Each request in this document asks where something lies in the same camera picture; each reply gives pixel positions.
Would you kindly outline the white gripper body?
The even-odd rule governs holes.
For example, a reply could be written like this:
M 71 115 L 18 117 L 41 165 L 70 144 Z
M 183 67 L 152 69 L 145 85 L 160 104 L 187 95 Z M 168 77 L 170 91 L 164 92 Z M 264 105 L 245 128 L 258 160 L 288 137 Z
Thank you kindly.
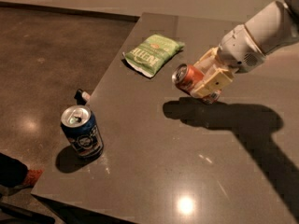
M 219 59 L 238 73 L 248 73 L 265 61 L 245 25 L 237 25 L 225 35 L 217 51 Z

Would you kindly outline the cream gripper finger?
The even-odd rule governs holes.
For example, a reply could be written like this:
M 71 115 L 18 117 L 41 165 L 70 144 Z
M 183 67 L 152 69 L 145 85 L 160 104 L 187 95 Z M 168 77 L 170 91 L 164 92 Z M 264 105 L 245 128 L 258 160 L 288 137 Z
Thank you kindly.
M 204 78 L 190 91 L 194 98 L 204 98 L 215 91 L 219 91 L 233 82 L 234 74 L 230 69 L 212 66 Z
M 211 48 L 193 66 L 205 74 L 209 68 L 218 63 L 217 51 L 217 48 Z

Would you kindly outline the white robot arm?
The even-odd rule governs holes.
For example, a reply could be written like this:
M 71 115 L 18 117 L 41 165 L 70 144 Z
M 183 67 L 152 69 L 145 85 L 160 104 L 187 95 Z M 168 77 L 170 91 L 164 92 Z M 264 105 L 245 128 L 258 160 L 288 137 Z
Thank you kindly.
M 299 0 L 270 3 L 237 25 L 194 64 L 204 76 L 192 88 L 191 96 L 204 98 L 221 90 L 233 81 L 234 74 L 251 71 L 269 54 L 298 41 Z

